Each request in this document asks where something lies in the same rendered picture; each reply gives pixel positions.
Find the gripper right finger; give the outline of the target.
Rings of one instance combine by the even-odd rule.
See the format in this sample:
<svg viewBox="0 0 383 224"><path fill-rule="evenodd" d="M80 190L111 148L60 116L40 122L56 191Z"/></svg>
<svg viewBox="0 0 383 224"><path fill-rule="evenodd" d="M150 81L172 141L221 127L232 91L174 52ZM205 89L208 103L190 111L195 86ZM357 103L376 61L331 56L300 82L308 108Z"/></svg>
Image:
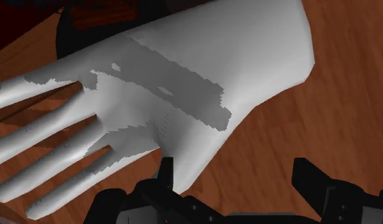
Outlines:
<svg viewBox="0 0 383 224"><path fill-rule="evenodd" d="M306 158L295 158L291 184L321 217L321 224L383 224L379 196L360 186L333 179Z"/></svg>

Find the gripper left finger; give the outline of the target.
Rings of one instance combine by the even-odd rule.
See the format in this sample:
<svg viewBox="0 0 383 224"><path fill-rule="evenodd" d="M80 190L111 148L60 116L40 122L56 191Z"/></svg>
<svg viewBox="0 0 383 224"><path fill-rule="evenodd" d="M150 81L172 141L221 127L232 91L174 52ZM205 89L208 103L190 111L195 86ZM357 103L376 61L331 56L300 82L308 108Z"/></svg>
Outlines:
<svg viewBox="0 0 383 224"><path fill-rule="evenodd" d="M138 182L127 194L108 188L95 197L83 224L225 224L224 216L195 197L172 190L174 159L161 159L156 178Z"/></svg>

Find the white fork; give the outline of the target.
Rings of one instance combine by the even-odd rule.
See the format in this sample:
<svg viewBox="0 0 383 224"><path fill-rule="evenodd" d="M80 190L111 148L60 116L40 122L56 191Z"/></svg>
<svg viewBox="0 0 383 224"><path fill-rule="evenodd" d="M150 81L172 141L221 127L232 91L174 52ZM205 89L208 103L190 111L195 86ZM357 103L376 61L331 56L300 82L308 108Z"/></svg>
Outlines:
<svg viewBox="0 0 383 224"><path fill-rule="evenodd" d="M0 164L90 116L96 121L0 184L0 202L109 151L38 199L37 220L155 149L183 193L257 105L314 66L301 0L216 0L121 32L0 83L0 109L80 82L59 108L0 138Z"/></svg>

